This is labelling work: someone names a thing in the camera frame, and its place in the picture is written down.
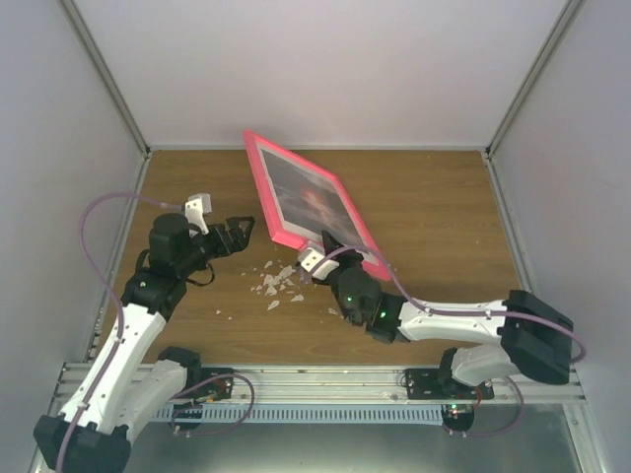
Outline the pink photo frame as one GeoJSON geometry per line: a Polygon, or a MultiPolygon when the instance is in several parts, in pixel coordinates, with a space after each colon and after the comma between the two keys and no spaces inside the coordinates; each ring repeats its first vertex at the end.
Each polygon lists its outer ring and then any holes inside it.
{"type": "Polygon", "coordinates": [[[251,130],[243,138],[273,242],[302,250],[328,231],[344,245],[378,248],[337,175],[251,130]]]}

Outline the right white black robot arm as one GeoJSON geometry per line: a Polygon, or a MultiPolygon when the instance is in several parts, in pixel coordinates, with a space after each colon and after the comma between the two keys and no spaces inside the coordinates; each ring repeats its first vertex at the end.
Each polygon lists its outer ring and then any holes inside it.
{"type": "Polygon", "coordinates": [[[534,294],[512,290],[503,300],[476,304],[432,303],[405,290],[390,294],[364,268],[367,247],[342,245],[329,232],[322,240],[309,244],[298,263],[331,290],[347,323],[386,344],[459,342],[445,351],[436,376],[445,397],[458,399],[470,387],[515,374],[568,383],[578,343],[574,324],[534,294]]]}

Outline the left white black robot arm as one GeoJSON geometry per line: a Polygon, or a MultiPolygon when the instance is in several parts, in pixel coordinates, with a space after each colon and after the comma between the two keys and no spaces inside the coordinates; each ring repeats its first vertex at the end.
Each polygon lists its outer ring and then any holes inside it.
{"type": "Polygon", "coordinates": [[[88,374],[55,416],[34,428],[37,447],[55,472],[121,472],[139,434],[172,398],[203,385],[197,353],[168,348],[138,384],[132,379],[192,284],[212,260],[247,248],[255,220],[233,217],[206,226],[202,215],[155,219],[149,247],[117,304],[116,321],[88,374]]]}

